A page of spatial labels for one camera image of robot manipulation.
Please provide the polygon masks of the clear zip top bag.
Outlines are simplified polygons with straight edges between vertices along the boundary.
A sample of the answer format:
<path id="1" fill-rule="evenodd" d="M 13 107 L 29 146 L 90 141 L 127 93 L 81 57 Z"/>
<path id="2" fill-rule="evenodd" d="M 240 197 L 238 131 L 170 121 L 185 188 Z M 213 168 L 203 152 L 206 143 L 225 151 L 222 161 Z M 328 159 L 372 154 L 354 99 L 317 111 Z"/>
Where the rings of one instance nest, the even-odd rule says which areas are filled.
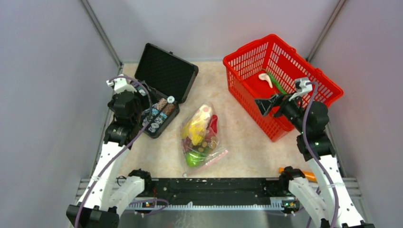
<path id="1" fill-rule="evenodd" d="M 221 143 L 218 121 L 213 104 L 203 103 L 182 122 L 179 134 L 186 163 L 184 178 L 211 167 L 229 153 Z"/>

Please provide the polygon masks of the red toy grape bunch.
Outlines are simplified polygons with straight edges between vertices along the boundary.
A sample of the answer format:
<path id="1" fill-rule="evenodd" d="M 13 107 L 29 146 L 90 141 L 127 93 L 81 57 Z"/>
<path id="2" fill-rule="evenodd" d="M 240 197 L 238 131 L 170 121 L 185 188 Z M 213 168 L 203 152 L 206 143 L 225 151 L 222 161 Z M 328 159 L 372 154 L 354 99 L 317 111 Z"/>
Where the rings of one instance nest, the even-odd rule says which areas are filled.
<path id="1" fill-rule="evenodd" d="M 191 151 L 193 148 L 193 143 L 190 138 L 186 137 L 182 140 L 182 150 L 184 153 Z"/>

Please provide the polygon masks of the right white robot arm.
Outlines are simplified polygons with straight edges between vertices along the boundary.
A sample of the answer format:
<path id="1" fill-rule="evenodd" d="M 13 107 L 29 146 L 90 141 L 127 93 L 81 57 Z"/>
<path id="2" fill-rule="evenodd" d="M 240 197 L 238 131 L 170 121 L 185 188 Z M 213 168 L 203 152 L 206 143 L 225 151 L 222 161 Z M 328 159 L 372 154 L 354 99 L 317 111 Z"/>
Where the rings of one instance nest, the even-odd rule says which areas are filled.
<path id="1" fill-rule="evenodd" d="M 279 177 L 279 191 L 294 195 L 317 228 L 373 228 L 356 209 L 338 168 L 336 152 L 325 132 L 328 107 L 315 101 L 318 82 L 308 78 L 295 80 L 296 91 L 255 99 L 261 115 L 285 117 L 299 132 L 297 147 L 311 168 L 318 190 L 313 190 L 300 169 L 286 167 Z"/>

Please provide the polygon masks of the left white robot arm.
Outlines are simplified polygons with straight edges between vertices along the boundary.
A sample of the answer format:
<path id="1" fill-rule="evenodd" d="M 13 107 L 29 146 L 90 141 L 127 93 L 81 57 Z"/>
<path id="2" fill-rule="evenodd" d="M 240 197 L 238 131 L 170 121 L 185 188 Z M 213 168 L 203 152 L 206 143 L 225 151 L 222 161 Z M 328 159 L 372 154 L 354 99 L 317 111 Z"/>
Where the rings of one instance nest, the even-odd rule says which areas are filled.
<path id="1" fill-rule="evenodd" d="M 66 216 L 76 228 L 116 228 L 120 217 L 136 196 L 152 192 L 152 183 L 128 177 L 113 191 L 118 171 L 130 149 L 147 125 L 141 123 L 145 109 L 152 108 L 151 91 L 145 83 L 125 74 L 107 80 L 114 91 L 108 108 L 113 121 L 105 130 L 101 154 L 89 184 L 78 202 L 69 205 Z"/>

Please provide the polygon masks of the green toy apple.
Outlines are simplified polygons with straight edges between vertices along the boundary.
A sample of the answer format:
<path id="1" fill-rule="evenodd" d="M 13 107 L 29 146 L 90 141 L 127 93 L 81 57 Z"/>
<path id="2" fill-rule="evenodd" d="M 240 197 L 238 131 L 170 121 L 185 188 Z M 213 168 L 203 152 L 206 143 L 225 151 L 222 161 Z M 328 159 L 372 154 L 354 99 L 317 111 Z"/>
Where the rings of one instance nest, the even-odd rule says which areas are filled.
<path id="1" fill-rule="evenodd" d="M 206 156 L 203 153 L 191 151 L 186 153 L 185 159 L 189 167 L 197 167 L 206 159 Z"/>

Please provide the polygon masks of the brown toy grape bunch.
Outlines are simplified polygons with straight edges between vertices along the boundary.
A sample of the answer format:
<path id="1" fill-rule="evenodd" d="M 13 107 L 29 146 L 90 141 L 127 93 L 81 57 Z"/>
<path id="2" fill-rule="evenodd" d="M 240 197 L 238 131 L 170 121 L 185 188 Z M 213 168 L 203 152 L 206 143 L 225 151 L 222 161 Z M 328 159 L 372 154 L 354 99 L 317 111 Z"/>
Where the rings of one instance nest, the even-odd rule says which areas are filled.
<path id="1" fill-rule="evenodd" d="M 212 153 L 217 148 L 218 138 L 212 136 L 210 138 L 204 138 L 201 144 L 196 148 L 196 152 L 200 152 L 204 155 Z"/>

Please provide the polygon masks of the yellow toy cabbage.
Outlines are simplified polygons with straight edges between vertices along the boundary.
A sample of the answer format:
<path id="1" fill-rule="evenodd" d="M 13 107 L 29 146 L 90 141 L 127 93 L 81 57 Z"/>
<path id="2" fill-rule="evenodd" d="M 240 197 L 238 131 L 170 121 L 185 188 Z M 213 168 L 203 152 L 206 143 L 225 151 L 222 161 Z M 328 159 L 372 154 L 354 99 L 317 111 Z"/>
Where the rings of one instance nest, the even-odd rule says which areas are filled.
<path id="1" fill-rule="evenodd" d="M 181 138 L 190 138 L 193 145 L 199 145 L 202 143 L 208 124 L 213 115 L 213 109 L 209 104 L 202 104 L 190 117 L 189 120 L 184 122 L 180 133 Z"/>

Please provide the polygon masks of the red toy chili pepper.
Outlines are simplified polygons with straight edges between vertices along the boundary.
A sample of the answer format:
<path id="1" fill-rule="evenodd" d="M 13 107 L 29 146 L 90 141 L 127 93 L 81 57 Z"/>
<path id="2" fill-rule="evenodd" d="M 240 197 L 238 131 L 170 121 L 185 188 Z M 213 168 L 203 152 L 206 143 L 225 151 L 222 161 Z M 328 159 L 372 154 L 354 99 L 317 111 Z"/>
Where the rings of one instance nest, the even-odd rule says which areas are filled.
<path id="1" fill-rule="evenodd" d="M 214 115 L 211 117 L 211 121 L 210 121 L 209 127 L 211 128 L 211 130 L 212 130 L 212 132 L 213 132 L 214 134 L 217 134 L 217 132 L 218 132 L 218 116 L 217 116 L 216 114 L 214 114 Z"/>

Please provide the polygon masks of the red plastic basket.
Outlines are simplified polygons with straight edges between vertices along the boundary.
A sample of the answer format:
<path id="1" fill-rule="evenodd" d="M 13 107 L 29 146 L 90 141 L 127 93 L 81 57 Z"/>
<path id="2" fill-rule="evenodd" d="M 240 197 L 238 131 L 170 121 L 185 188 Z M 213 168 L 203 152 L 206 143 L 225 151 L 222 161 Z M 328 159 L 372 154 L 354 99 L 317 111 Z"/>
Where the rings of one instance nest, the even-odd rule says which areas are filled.
<path id="1" fill-rule="evenodd" d="M 314 68 L 296 50 L 275 34 L 252 41 L 223 58 L 226 67 L 228 90 L 253 118 L 265 135 L 276 142 L 292 130 L 294 126 L 285 117 L 274 118 L 278 110 L 273 108 L 266 117 L 260 113 L 254 100 L 270 98 L 279 92 L 274 86 L 259 79 L 259 75 L 269 72 L 287 93 L 296 89 L 295 80 L 308 77 L 318 82 L 315 100 L 330 106 L 341 98 L 344 91 L 321 69 Z"/>

